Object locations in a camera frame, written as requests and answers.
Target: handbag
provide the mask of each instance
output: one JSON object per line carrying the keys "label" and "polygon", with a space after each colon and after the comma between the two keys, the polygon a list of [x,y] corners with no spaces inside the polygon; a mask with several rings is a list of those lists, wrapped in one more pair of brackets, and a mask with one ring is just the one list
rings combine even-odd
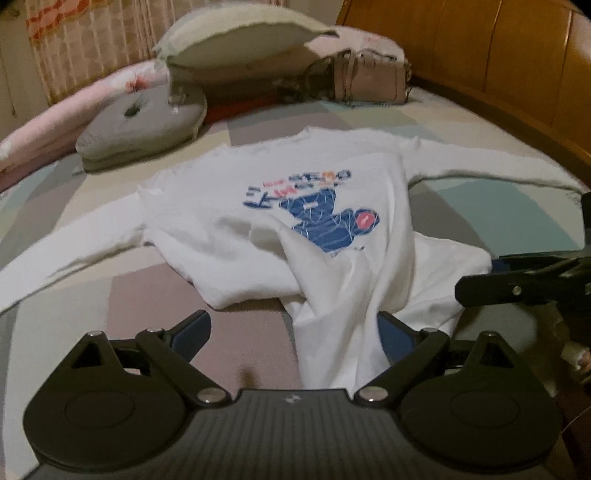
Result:
{"label": "handbag", "polygon": [[412,66],[369,48],[318,59],[295,79],[276,83],[283,98],[324,99],[347,105],[400,105],[410,93]]}

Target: sweatshirt sleeve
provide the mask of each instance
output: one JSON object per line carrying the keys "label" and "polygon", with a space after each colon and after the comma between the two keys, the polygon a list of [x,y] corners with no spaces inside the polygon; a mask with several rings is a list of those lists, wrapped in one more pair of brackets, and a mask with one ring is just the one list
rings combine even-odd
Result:
{"label": "sweatshirt sleeve", "polygon": [[579,193],[589,189],[552,160],[503,151],[466,148],[415,138],[402,147],[408,184],[442,177],[480,177],[556,187]]}
{"label": "sweatshirt sleeve", "polygon": [[134,193],[42,238],[0,271],[0,312],[57,280],[140,245],[145,216]]}

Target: metal pin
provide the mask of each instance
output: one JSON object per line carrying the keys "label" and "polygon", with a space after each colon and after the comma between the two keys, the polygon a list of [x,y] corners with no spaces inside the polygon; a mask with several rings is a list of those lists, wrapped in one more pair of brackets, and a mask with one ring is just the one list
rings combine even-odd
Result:
{"label": "metal pin", "polygon": [[388,390],[382,387],[363,387],[359,390],[359,396],[370,402],[380,402],[388,398]]}
{"label": "metal pin", "polygon": [[203,403],[220,403],[226,400],[226,392],[218,387],[204,388],[197,394],[197,399]]}

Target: wooden headboard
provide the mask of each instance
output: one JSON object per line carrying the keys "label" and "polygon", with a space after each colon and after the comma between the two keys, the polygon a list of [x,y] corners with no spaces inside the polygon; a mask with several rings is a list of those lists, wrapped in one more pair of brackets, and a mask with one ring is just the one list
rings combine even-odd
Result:
{"label": "wooden headboard", "polygon": [[567,0],[345,0],[413,83],[544,151],[591,187],[591,22]]}

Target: pink blanket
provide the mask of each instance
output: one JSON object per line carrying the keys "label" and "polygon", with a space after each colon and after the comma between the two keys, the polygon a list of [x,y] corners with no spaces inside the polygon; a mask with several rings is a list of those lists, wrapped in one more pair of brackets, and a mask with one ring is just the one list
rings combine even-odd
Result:
{"label": "pink blanket", "polygon": [[120,96],[168,81],[153,60],[131,65],[51,106],[0,143],[0,192],[75,151],[86,125]]}

